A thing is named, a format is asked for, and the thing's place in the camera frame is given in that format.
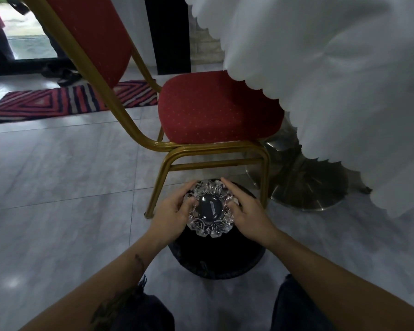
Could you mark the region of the red striped patterned rug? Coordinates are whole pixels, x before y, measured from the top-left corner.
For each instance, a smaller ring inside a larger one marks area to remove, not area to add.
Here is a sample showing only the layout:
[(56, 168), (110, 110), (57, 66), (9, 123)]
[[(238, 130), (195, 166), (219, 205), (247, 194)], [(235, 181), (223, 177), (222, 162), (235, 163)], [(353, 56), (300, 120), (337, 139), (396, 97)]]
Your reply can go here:
[[(120, 82), (113, 90), (125, 108), (158, 103), (158, 93), (145, 80)], [(0, 124), (108, 110), (88, 83), (65, 88), (14, 91), (0, 99)]]

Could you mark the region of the red banquet chair gold frame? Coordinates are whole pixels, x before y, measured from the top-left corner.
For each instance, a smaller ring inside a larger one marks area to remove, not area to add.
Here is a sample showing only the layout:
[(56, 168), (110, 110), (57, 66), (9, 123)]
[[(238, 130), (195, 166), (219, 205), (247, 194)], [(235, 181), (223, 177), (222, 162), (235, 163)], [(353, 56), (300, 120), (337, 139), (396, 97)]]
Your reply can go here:
[[(145, 218), (152, 218), (169, 172), (260, 165), (260, 202), (269, 190), (270, 156), (261, 141), (284, 118), (279, 101), (249, 88), (226, 71), (181, 74), (156, 83), (111, 0), (23, 0), (59, 43), (128, 135), (142, 147), (167, 153)], [(115, 87), (130, 59), (158, 94), (157, 140), (144, 135), (117, 97)]]

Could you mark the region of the black trash bin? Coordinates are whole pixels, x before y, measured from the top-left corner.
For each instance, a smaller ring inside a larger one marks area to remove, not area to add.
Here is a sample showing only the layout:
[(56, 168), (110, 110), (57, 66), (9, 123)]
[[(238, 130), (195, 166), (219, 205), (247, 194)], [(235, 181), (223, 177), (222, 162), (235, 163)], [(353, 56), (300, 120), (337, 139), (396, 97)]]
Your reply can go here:
[(211, 280), (239, 277), (256, 266), (266, 249), (246, 238), (233, 225), (221, 237), (201, 237), (188, 226), (169, 249), (178, 263), (191, 273)]

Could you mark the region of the person's right hand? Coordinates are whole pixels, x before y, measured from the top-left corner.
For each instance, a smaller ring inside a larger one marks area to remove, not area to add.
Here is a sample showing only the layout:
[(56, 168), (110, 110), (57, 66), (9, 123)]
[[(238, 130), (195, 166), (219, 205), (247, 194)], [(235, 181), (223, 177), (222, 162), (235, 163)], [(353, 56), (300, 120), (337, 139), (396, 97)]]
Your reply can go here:
[(238, 200), (241, 208), (240, 217), (233, 217), (239, 231), (248, 239), (257, 242), (265, 248), (270, 248), (270, 245), (276, 238), (278, 229), (267, 216), (259, 200), (248, 195), (226, 178), (222, 177), (221, 182), (231, 191), (234, 198)]

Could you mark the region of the person's left hand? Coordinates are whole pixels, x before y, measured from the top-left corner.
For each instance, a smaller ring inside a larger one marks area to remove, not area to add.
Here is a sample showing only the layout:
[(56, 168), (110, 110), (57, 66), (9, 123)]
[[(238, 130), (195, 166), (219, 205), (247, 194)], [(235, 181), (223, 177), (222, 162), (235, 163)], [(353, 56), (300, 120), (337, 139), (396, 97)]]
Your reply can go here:
[(175, 241), (187, 226), (190, 213), (182, 213), (185, 195), (196, 185), (192, 180), (169, 194), (157, 207), (148, 234), (155, 239), (160, 249)]

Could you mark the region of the person's dark trousers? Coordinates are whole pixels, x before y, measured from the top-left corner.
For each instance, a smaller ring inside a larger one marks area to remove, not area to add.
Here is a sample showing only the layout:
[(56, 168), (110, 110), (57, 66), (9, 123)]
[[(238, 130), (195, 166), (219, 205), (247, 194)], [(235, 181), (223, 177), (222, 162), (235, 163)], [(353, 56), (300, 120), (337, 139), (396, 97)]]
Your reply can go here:
[[(147, 279), (129, 297), (109, 331), (175, 331), (172, 313), (154, 295), (144, 293)], [(337, 331), (313, 300), (288, 274), (273, 308), (270, 331)]]

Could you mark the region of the white scalloped tablecloth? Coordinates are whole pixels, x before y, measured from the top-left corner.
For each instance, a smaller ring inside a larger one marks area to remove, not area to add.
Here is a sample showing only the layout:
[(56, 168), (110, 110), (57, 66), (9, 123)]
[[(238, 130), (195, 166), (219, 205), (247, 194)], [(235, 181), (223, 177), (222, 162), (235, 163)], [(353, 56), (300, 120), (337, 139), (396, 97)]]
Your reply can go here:
[(185, 0), (223, 66), (278, 99), (310, 159), (414, 209), (414, 0)]

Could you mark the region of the person's right forearm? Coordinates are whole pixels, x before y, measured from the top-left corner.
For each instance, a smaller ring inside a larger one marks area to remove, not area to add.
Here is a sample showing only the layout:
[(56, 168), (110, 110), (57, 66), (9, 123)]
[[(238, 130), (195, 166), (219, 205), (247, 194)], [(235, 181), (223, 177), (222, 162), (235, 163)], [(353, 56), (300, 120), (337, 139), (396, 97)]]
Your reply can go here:
[(414, 306), (273, 228), (265, 247), (338, 331), (414, 331)]

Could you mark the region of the round metal table base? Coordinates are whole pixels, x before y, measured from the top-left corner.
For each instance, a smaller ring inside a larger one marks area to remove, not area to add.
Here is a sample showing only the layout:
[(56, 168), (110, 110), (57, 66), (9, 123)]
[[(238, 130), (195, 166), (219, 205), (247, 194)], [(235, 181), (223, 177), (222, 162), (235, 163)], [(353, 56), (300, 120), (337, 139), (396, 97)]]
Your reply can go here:
[(347, 196), (345, 168), (306, 158), (288, 115), (279, 131), (261, 144), (270, 158), (269, 199), (299, 211), (317, 212), (336, 206)]

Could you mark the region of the clear cut glass ashtray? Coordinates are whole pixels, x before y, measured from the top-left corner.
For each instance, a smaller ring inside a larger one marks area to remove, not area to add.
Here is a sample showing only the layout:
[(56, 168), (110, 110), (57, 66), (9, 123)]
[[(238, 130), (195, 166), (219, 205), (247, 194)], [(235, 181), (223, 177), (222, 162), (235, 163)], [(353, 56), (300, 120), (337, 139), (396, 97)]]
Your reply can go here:
[(188, 215), (187, 226), (198, 236), (221, 237), (233, 228), (234, 218), (229, 202), (239, 205), (238, 199), (218, 179), (199, 180), (184, 196), (184, 200), (195, 198), (197, 204)]

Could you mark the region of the person's left forearm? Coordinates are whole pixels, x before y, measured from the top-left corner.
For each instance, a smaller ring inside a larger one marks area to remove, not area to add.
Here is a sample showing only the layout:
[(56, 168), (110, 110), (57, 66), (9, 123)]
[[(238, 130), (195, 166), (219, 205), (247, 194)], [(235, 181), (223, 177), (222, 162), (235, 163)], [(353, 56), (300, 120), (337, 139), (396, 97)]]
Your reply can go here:
[(168, 244), (164, 236), (148, 230), (115, 260), (18, 331), (92, 331), (108, 326), (152, 260)]

